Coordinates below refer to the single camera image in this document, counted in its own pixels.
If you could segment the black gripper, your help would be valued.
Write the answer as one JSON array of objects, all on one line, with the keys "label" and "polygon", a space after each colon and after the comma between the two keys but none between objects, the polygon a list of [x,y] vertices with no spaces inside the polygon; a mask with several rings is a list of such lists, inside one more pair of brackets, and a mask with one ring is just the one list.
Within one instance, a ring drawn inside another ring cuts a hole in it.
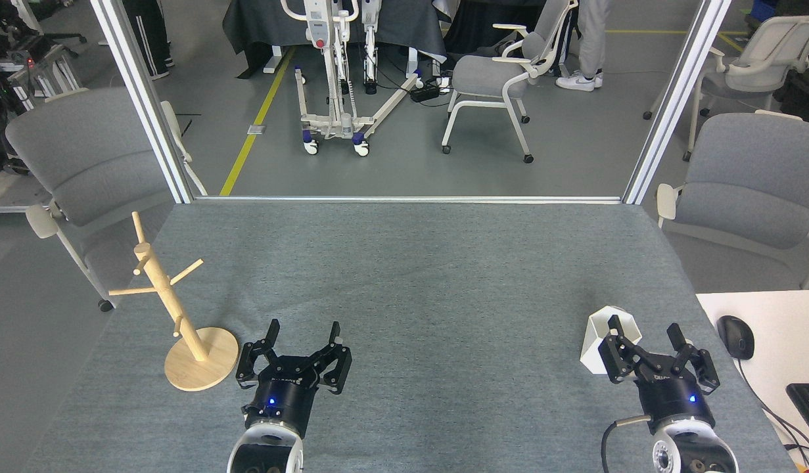
[{"label": "black gripper", "polygon": [[[311,363],[308,357],[279,357],[282,369],[276,369],[279,362],[274,346],[279,332],[279,321],[272,319],[265,338],[245,342],[240,353],[237,383],[241,388],[257,384],[254,400],[244,406],[244,427],[265,421],[283,422],[305,438],[318,382],[326,384],[332,394],[341,394],[352,355],[339,336],[338,321],[333,321],[328,344],[311,355]],[[261,355],[270,365],[256,378],[254,366]]]},{"label": "black gripper", "polygon": [[[677,355],[670,368],[671,374],[664,371],[657,374],[647,366],[647,350],[636,346],[624,335],[618,315],[609,317],[608,328],[609,334],[597,348],[603,366],[613,384],[623,382],[636,371],[639,402],[645,415],[651,417],[647,422],[651,434],[656,434],[665,422],[689,417],[707,422],[710,427],[716,425],[705,395],[716,390],[720,381],[708,350],[693,346],[683,335],[680,326],[672,323],[666,329],[666,334]],[[687,363],[691,363],[695,369],[697,379],[685,370]]]}]

